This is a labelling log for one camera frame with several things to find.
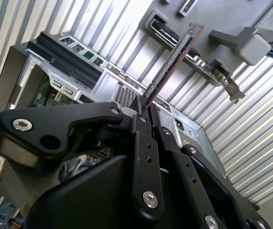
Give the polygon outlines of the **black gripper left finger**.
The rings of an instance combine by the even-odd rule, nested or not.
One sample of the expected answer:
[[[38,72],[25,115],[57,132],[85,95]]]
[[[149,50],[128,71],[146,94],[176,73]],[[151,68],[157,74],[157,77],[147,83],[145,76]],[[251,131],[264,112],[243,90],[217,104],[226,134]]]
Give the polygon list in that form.
[[[131,109],[128,115],[105,102],[3,111],[0,156],[17,167],[31,191],[42,188],[41,196],[63,183],[55,185],[47,178],[72,156],[107,147],[114,150],[112,157],[158,158],[147,104],[137,96]]]

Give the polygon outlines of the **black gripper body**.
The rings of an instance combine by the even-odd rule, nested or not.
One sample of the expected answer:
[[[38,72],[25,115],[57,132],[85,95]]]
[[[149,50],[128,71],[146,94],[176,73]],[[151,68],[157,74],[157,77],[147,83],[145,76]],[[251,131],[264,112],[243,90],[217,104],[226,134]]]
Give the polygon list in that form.
[[[170,175],[152,156],[115,156],[44,193],[25,229],[191,229]]]

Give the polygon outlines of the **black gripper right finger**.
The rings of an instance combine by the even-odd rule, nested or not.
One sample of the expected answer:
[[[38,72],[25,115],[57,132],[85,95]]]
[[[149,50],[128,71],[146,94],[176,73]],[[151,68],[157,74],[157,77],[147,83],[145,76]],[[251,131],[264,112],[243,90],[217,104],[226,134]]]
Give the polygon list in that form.
[[[197,151],[179,147],[173,133],[160,125],[158,108],[150,106],[150,121],[162,164],[178,184],[179,212],[193,229],[268,229],[258,211]]]

